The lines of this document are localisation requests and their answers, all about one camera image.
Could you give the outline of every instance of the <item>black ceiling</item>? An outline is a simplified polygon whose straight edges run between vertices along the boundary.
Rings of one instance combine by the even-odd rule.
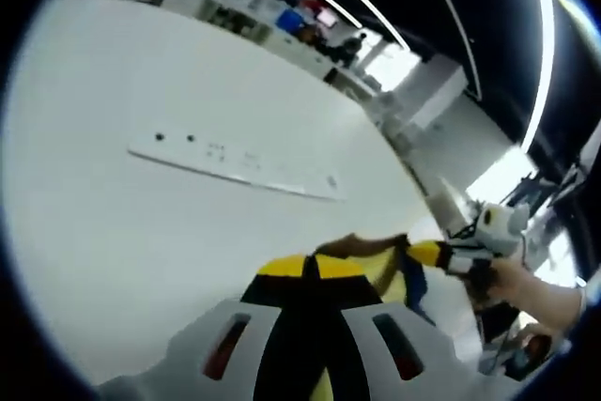
[[[336,0],[370,22],[358,0]],[[475,92],[464,40],[444,0],[371,0],[418,53],[433,48],[460,61]],[[470,38],[481,105],[514,141],[523,137],[538,87],[542,54],[539,0],[452,0]],[[569,164],[601,118],[601,93],[590,49],[555,2],[556,57],[541,133],[532,156],[549,173]]]

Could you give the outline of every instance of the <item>wall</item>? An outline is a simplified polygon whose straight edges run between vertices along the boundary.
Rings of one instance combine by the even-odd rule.
[[[395,107],[425,129],[431,118],[449,107],[467,86],[463,68],[452,59],[437,54],[427,63],[415,67],[393,90]]]
[[[425,130],[407,157],[428,191],[437,176],[465,191],[512,147],[484,111],[462,95]]]

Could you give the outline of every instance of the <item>table surface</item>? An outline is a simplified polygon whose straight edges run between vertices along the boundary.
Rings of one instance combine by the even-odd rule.
[[[156,362],[168,339],[237,296],[273,257],[429,218],[355,102],[210,25],[119,0],[55,0],[8,93],[3,192],[32,312],[80,374]],[[338,171],[346,202],[142,160],[140,125],[177,124]]]

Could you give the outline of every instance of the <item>hand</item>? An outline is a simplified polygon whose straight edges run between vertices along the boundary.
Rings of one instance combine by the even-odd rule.
[[[495,282],[488,289],[491,298],[515,304],[528,292],[528,285],[536,280],[521,263],[514,260],[498,258],[492,261],[491,267],[497,272]]]

